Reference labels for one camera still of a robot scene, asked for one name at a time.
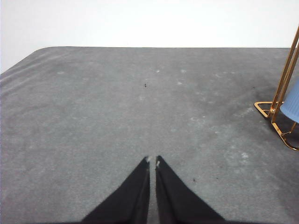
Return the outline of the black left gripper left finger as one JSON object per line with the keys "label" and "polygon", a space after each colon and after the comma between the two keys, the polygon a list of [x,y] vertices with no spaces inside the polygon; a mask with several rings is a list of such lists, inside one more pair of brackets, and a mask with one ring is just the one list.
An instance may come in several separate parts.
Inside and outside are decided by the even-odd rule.
{"label": "black left gripper left finger", "polygon": [[144,157],[120,187],[92,210],[84,224],[145,224],[150,200],[150,162]]}

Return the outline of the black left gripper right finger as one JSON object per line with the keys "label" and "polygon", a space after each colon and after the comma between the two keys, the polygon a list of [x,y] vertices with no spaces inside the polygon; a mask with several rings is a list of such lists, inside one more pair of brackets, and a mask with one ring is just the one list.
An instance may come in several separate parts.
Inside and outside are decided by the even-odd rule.
{"label": "black left gripper right finger", "polygon": [[225,221],[183,183],[160,155],[156,159],[156,196],[161,224],[211,224]]}

